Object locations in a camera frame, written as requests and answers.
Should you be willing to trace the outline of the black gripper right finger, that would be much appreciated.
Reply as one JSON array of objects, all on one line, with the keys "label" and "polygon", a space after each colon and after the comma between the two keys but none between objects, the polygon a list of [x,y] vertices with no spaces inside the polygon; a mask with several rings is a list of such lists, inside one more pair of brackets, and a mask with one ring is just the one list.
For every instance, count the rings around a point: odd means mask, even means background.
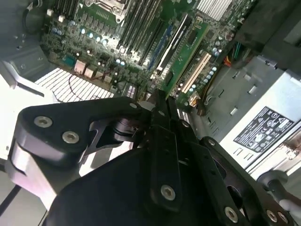
[{"label": "black gripper right finger", "polygon": [[292,216],[211,137],[198,139],[168,97],[179,160],[201,177],[215,218],[225,226],[293,226]]}]

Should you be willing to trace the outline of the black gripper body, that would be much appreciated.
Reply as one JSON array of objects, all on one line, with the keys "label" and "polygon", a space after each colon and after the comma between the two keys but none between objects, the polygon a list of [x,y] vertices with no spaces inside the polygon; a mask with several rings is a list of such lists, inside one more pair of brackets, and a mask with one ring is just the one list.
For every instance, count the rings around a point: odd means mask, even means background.
[{"label": "black gripper body", "polygon": [[65,187],[53,201],[48,226],[218,226],[200,174],[180,164],[183,201],[178,213],[150,196],[150,152],[133,151]]}]

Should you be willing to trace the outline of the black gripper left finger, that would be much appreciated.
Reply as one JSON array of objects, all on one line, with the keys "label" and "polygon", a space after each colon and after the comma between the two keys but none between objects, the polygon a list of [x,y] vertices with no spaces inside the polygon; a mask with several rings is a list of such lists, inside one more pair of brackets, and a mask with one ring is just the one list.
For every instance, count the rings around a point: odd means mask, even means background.
[{"label": "black gripper left finger", "polygon": [[131,142],[150,152],[152,201],[169,211],[182,202],[175,99],[155,90],[147,101],[129,97],[30,106],[17,117],[5,165],[9,178],[50,209],[57,195],[79,178],[83,157]]}]

